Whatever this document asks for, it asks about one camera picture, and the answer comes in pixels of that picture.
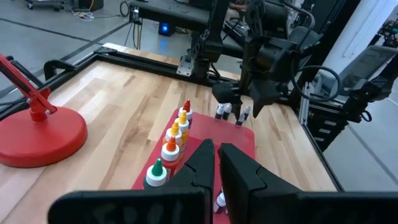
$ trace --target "concrete floor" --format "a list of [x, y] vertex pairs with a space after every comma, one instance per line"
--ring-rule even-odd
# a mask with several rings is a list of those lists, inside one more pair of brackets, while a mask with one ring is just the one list
[[[94, 16], [119, 14], [120, 1], [104, 0], [104, 8]], [[0, 53], [14, 58], [44, 79], [43, 64], [51, 59], [73, 63], [106, 42], [123, 45], [129, 26], [122, 17], [81, 21], [70, 12], [51, 8], [28, 10], [22, 0], [0, 1]], [[179, 58], [190, 46], [190, 37], [157, 35], [153, 21], [144, 20], [141, 49]], [[132, 47], [131, 35], [128, 47]], [[240, 73], [237, 58], [222, 56], [216, 67]], [[0, 101], [16, 99], [8, 93], [11, 83], [0, 76]], [[370, 123], [350, 124], [325, 151], [325, 156], [345, 190], [398, 190], [398, 89], [390, 99], [373, 103], [368, 110]]]

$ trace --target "wooden table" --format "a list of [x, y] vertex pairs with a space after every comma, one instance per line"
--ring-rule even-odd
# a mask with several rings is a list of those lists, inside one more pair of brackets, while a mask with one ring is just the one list
[[[105, 46], [178, 64], [173, 58]], [[106, 62], [90, 65], [50, 96], [54, 105], [74, 109], [86, 119], [87, 142], [51, 166], [16, 169], [0, 164], [0, 223], [45, 223], [51, 203], [72, 190], [130, 189], [170, 115], [187, 98], [194, 111], [215, 115], [218, 103], [208, 87]], [[248, 97], [242, 100], [252, 104]], [[265, 106], [243, 126], [254, 131], [256, 158], [264, 167], [302, 190], [336, 190], [288, 106]]]

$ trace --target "red desk lamp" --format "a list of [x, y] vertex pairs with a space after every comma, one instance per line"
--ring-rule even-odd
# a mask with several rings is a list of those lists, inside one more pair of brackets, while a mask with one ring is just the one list
[[27, 98], [30, 109], [0, 121], [0, 163], [11, 167], [40, 167], [77, 152], [87, 139], [83, 117], [68, 108], [55, 107], [49, 88], [36, 90], [5, 56], [0, 72]]

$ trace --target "red tray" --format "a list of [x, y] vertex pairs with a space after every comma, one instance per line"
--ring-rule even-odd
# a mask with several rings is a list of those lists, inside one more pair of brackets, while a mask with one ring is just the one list
[[[176, 119], [178, 110], [175, 110], [169, 122], [167, 123], [161, 138], [157, 141], [154, 150], [150, 154], [144, 168], [141, 170], [136, 182], [132, 189], [142, 189], [142, 182], [145, 178], [146, 170], [149, 166], [153, 165], [155, 160], [160, 157], [162, 150], [163, 137], [166, 130], [170, 128]], [[198, 148], [204, 139], [212, 139], [215, 145], [215, 179], [214, 179], [214, 192], [213, 201], [216, 200], [218, 192], [221, 190], [220, 179], [220, 160], [218, 158], [217, 150], [220, 148], [221, 143], [232, 143], [251, 158], [255, 159], [254, 152], [254, 133], [252, 130], [237, 126], [227, 121], [214, 119], [212, 117], [193, 113], [192, 127], [190, 130], [187, 146], [184, 152], [183, 161], [185, 162]], [[213, 223], [227, 224], [229, 223], [228, 216], [225, 212], [221, 214], [213, 214]]]

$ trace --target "red bottle cap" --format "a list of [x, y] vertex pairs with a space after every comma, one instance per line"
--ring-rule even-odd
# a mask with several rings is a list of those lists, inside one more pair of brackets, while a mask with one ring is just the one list
[[185, 110], [185, 111], [187, 111], [187, 113], [188, 113], [189, 111], [191, 111], [191, 100], [188, 99], [188, 100], [185, 102], [184, 107], [183, 107], [182, 109]]

